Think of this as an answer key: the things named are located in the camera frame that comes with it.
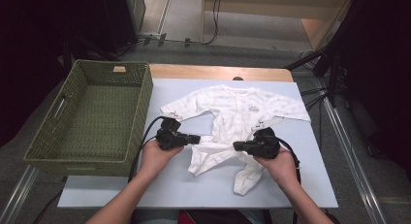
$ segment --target basket handle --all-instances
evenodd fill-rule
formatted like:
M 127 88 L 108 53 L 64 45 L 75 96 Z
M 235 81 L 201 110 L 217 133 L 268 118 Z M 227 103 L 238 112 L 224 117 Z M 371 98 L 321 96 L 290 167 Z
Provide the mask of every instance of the basket handle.
M 112 71 L 116 73 L 124 73 L 126 72 L 126 67 L 125 66 L 114 66 Z
M 66 97 L 63 96 L 61 97 L 60 104 L 58 105 L 57 110 L 54 113 L 54 118 L 58 117 L 63 112 L 63 109 L 65 106 L 66 106 Z

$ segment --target human hand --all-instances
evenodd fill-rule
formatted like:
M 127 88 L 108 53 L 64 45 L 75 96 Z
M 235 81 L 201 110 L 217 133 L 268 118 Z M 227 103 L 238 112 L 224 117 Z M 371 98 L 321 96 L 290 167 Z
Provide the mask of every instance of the human hand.
M 257 156 L 254 156 L 254 159 L 269 170 L 269 174 L 281 189 L 299 183 L 290 150 L 280 147 L 278 155 L 273 159 Z
M 166 168 L 170 159 L 181 152 L 184 146 L 163 150 L 156 140 L 150 141 L 142 148 L 142 166 L 139 173 L 156 178 Z

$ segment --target white baby onesie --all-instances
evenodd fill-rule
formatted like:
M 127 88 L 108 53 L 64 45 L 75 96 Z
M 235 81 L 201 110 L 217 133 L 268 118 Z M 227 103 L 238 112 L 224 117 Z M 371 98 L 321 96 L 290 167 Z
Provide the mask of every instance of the white baby onesie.
M 231 88 L 217 85 L 199 89 L 161 108 L 162 113 L 173 112 L 180 120 L 203 112 L 214 115 L 211 136 L 202 136 L 193 145 L 191 165 L 188 169 L 199 176 L 230 158 L 246 163 L 236 176 L 234 191 L 245 195 L 261 178 L 264 167 L 252 156 L 234 150 L 233 142 L 250 140 L 257 121 L 276 117 L 310 121 L 304 103 L 259 88 Z

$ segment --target printed logo on onesie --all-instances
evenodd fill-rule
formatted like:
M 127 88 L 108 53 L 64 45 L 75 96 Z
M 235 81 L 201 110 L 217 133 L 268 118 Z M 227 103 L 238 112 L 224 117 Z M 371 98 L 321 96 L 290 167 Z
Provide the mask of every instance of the printed logo on onesie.
M 257 112 L 260 111 L 260 109 L 259 109 L 258 107 L 255 107 L 255 106 L 250 106 L 250 107 L 248 107 L 248 110 L 249 110 L 250 112 L 254 112 L 254 113 L 257 113 Z

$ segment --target wooden table edge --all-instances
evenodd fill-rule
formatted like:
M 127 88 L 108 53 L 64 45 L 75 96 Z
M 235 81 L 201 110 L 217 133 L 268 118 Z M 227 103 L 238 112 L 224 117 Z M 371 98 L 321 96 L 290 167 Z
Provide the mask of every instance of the wooden table edge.
M 149 64 L 151 76 L 156 79 L 191 80 L 244 80 L 293 82 L 291 72 L 277 68 L 197 66 L 177 64 Z

